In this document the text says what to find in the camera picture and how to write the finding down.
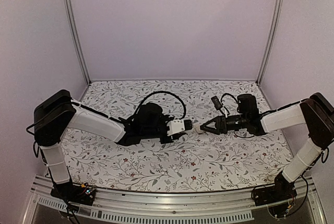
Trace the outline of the right aluminium frame post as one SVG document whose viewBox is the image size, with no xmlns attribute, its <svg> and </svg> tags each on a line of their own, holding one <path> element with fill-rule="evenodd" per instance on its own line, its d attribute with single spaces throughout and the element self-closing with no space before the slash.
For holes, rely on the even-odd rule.
<svg viewBox="0 0 334 224">
<path fill-rule="evenodd" d="M 269 28 L 269 34 L 268 34 L 267 42 L 266 42 L 265 49 L 264 49 L 264 55 L 263 55 L 263 59 L 261 61 L 259 73 L 258 73 L 258 76 L 257 76 L 257 79 L 256 79 L 256 82 L 257 82 L 258 86 L 261 86 L 261 84 L 263 83 L 264 76 L 265 76 L 265 73 L 266 73 L 266 69 L 267 69 L 267 66 L 268 66 L 268 63 L 269 63 L 270 54 L 271 54 L 271 51 L 272 51 L 272 47 L 273 47 L 273 44 L 274 44 L 274 41 L 275 41 L 277 28 L 278 28 L 278 25 L 279 25 L 279 19 L 280 19 L 282 4 L 283 4 L 283 0 L 275 0 L 273 16 L 272 16 L 272 20 L 271 20 L 271 24 L 270 24 L 270 28 Z"/>
</svg>

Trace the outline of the white earbud charging case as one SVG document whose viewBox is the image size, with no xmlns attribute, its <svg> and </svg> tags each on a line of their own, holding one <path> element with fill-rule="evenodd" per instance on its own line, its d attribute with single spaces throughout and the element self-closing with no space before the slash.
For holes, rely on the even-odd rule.
<svg viewBox="0 0 334 224">
<path fill-rule="evenodd" d="M 194 131 L 195 131 L 196 133 L 198 133 L 198 134 L 202 134 L 202 133 L 203 133 L 203 131 L 200 129 L 199 126 L 194 127 Z"/>
</svg>

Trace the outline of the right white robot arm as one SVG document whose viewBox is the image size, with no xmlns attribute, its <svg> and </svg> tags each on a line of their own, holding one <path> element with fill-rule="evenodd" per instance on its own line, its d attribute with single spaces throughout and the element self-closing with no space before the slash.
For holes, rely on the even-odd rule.
<svg viewBox="0 0 334 224">
<path fill-rule="evenodd" d="M 333 143 L 333 106 L 319 92 L 309 98 L 264 113 L 259 111 L 256 98 L 252 94 L 241 94 L 236 100 L 237 115 L 223 113 L 200 125 L 200 130 L 221 135 L 229 131 L 246 129 L 254 136 L 262 136 L 296 125 L 307 126 L 307 142 L 276 176 L 277 184 L 270 190 L 270 197 L 274 201 L 281 201 L 290 192 L 288 183 L 293 183 L 300 177 Z"/>
</svg>

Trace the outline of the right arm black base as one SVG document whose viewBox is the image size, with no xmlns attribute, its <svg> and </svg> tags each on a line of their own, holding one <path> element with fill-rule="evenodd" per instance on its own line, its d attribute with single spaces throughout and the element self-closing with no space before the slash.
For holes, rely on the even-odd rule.
<svg viewBox="0 0 334 224">
<path fill-rule="evenodd" d="M 282 218 L 289 213 L 296 197 L 294 182 L 286 180 L 282 172 L 275 177 L 273 186 L 255 187 L 251 192 L 251 198 L 256 206 L 284 201 L 282 204 L 269 207 L 269 213 L 276 218 Z"/>
</svg>

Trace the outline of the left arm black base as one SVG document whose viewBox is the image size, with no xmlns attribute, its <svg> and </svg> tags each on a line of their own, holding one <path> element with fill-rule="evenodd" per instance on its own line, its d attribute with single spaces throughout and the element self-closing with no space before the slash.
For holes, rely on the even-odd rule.
<svg viewBox="0 0 334 224">
<path fill-rule="evenodd" d="M 51 196 L 63 200 L 65 203 L 77 203 L 92 206 L 96 196 L 95 185 L 74 184 L 72 181 L 63 184 L 53 184 Z"/>
</svg>

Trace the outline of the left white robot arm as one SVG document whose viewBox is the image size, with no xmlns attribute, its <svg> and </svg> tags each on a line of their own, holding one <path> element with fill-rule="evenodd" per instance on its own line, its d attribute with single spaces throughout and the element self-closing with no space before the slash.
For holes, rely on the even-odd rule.
<svg viewBox="0 0 334 224">
<path fill-rule="evenodd" d="M 61 150 L 67 129 L 78 129 L 121 146 L 131 146 L 143 139 L 159 139 L 160 143 L 168 144 L 193 128 L 192 122 L 184 116 L 177 119 L 163 114 L 159 105 L 145 101 L 130 117 L 116 119 L 74 100 L 70 92 L 64 89 L 38 105 L 33 119 L 33 124 L 26 128 L 26 132 L 34 136 L 57 191 L 66 200 L 72 200 L 78 194 L 76 186 L 71 183 Z"/>
</svg>

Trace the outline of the left aluminium frame post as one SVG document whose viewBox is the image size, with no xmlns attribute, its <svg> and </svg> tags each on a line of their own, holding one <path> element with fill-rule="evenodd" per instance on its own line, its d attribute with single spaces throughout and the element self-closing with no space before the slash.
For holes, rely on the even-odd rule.
<svg viewBox="0 0 334 224">
<path fill-rule="evenodd" d="M 78 58 L 79 67 L 81 69 L 84 81 L 88 86 L 91 84 L 91 79 L 90 79 L 88 67 L 87 67 L 87 64 L 84 58 L 84 54 L 82 51 L 71 0 L 64 0 L 64 5 L 65 5 L 65 11 L 67 15 L 68 24 L 69 24 L 70 34 L 71 34 L 75 52 Z"/>
</svg>

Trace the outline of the floral patterned mat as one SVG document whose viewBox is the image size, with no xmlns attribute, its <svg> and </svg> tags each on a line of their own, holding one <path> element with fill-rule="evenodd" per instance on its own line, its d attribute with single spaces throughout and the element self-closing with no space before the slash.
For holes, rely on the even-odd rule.
<svg viewBox="0 0 334 224">
<path fill-rule="evenodd" d="M 236 114 L 232 97 L 243 93 L 256 97 L 260 112 L 269 109 L 250 81 L 101 81 L 89 86 L 82 102 L 112 117 L 127 118 L 146 99 L 165 114 L 186 113 L 198 124 L 218 115 L 213 96 L 222 97 L 230 113 Z M 171 144 L 142 140 L 123 147 L 69 129 L 62 148 L 75 183 L 144 192 L 204 192 L 268 184 L 292 159 L 279 131 L 260 137 L 245 130 L 226 135 L 190 132 Z"/>
</svg>

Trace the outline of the aluminium frame post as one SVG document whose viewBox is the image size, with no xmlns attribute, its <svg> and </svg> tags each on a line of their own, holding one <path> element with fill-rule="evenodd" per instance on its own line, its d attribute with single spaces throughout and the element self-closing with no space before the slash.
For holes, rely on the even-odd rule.
<svg viewBox="0 0 334 224">
<path fill-rule="evenodd" d="M 275 0 L 273 16 L 272 16 L 272 20 L 271 20 L 271 24 L 270 24 L 270 28 L 269 28 L 269 34 L 268 34 L 267 42 L 266 42 L 265 49 L 264 49 L 264 55 L 263 55 L 263 59 L 261 61 L 259 73 L 258 73 L 258 76 L 257 76 L 257 79 L 256 79 L 256 82 L 257 82 L 258 86 L 261 86 L 261 84 L 263 83 L 264 76 L 265 76 L 265 73 L 266 73 L 266 69 L 267 69 L 267 66 L 268 66 L 268 63 L 269 63 L 270 54 L 271 54 L 271 51 L 272 51 L 272 47 L 273 47 L 273 44 L 274 44 L 274 41 L 275 41 L 277 28 L 278 28 L 278 25 L 279 25 L 279 19 L 280 19 L 282 4 L 283 4 L 283 0 Z"/>
<path fill-rule="evenodd" d="M 88 86 L 91 84 L 91 79 L 90 79 L 88 67 L 87 67 L 87 64 L 84 58 L 84 54 L 82 51 L 71 0 L 64 0 L 64 5 L 65 5 L 65 11 L 67 15 L 68 24 L 69 24 L 70 34 L 71 34 L 75 52 L 78 58 L 79 67 L 81 69 L 84 81 Z"/>
</svg>

